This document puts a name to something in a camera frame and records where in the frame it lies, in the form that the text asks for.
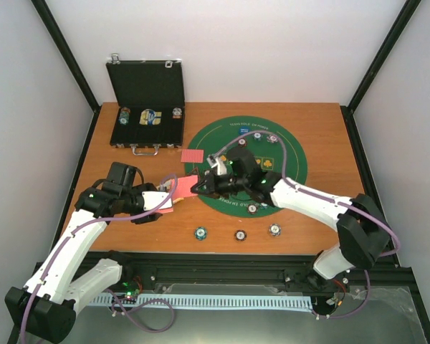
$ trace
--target green poker mat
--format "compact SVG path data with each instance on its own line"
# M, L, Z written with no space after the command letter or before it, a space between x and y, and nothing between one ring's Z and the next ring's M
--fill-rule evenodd
M287 176L301 184L305 184L307 178L307 160L302 146L288 130L270 120L253 116L233 116L217 120L200 130L188 145L189 149L204 150L204 161L202 163L185 163L185 173L199 174L202 176L205 170L210 169L206 158L209 154L219 151L230 140L241 135L241 129L245 130L267 130L283 139L287 148ZM282 170L283 152L280 143L270 143L267 136L263 135L260 141L248 135L247 149L253 152L257 162L264 170L280 172ZM280 208L258 205L258 211L250 214L247 207L255 204L250 200L247 193L240 192L229 199L211 199L200 196L200 199L211 208L221 213L238 217L263 217L280 211Z

